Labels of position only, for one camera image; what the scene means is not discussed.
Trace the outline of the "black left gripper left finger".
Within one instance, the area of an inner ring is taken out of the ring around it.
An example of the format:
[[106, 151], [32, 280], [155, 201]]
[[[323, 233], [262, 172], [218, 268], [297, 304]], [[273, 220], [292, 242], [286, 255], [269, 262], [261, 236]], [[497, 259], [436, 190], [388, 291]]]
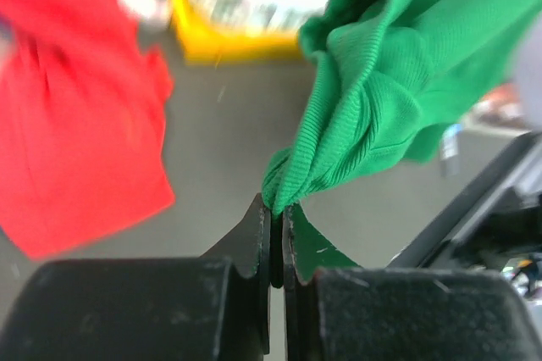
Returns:
[[271, 214], [257, 194], [241, 221], [202, 258], [230, 264], [220, 305], [220, 352], [268, 354], [271, 286]]

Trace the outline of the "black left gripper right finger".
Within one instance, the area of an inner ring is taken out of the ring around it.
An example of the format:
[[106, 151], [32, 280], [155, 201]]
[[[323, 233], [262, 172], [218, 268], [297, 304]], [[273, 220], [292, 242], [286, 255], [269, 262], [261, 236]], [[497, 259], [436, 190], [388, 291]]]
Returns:
[[361, 269], [310, 223], [299, 204], [282, 215], [282, 260], [286, 358], [356, 359]]

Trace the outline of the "green tank top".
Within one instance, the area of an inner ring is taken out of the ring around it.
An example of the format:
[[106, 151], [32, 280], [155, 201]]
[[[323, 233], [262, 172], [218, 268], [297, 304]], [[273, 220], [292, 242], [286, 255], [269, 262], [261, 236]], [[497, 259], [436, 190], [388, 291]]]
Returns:
[[329, 0], [300, 29], [316, 67], [291, 147], [263, 177], [274, 215], [315, 192], [429, 160], [504, 81], [541, 0]]

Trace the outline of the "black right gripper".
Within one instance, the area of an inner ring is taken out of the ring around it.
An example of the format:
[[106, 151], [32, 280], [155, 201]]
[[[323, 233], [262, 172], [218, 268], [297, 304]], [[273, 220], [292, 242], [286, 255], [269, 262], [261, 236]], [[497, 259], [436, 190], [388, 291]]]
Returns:
[[541, 249], [541, 137], [513, 139], [390, 261], [391, 268], [491, 269]]

